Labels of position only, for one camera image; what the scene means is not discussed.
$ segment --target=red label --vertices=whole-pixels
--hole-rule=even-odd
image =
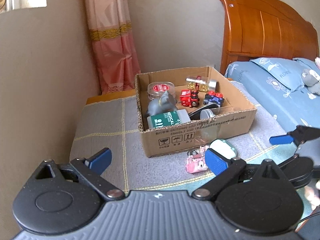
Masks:
[[[166,84],[159,84],[159,85],[155,85],[153,87],[153,90],[156,92],[165,92],[165,91],[169,90],[169,86]]]
[[[199,90],[199,83],[196,83],[196,90]]]
[[[191,90],[187,90],[187,89],[186,90],[181,90],[181,95],[180,95],[181,97],[182,96],[184,96],[184,97],[185,96],[190,96],[190,95],[191,95]]]

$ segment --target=stuffed toy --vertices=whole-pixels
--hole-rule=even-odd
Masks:
[[[320,69],[320,58],[315,59],[316,66]],[[312,69],[304,69],[302,73],[302,81],[312,94],[320,96],[320,76]]]
[[[146,116],[165,113],[169,110],[177,111],[176,104],[177,100],[166,90],[160,98],[155,98],[149,103]]]

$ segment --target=cable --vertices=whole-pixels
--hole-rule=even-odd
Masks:
[[[310,215],[310,216],[307,216],[307,217],[301,219],[301,220],[299,221],[299,224],[300,224],[301,222],[303,222],[303,221],[305,221],[305,220],[307,220],[307,219],[309,219],[309,218],[315,217],[315,216],[317,216],[317,215],[320,215],[320,212],[314,213],[314,214],[312,214],[312,215]]]

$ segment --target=metal screw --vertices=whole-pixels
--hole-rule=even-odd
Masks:
[[[107,196],[111,198],[121,197],[123,195],[123,191],[119,189],[112,189],[107,192]]]
[[[210,191],[206,188],[198,188],[195,190],[196,197],[207,197],[210,195]]]

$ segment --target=cardboard box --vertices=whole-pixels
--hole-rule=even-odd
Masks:
[[[149,129],[145,117],[149,103],[148,85],[152,82],[172,82],[176,89],[176,99],[180,101],[180,91],[187,89],[186,78],[198,75],[218,81],[216,91],[223,94],[225,99],[223,106],[229,106],[229,110],[210,119]],[[212,142],[217,138],[226,139],[247,133],[257,111],[257,108],[239,89],[212,67],[178,68],[137,74],[135,89],[140,138],[147,157],[181,152]],[[199,93],[200,106],[203,106],[204,95],[204,92]],[[195,110],[195,108],[183,107],[181,104],[177,104],[177,107],[186,109],[188,112]]]

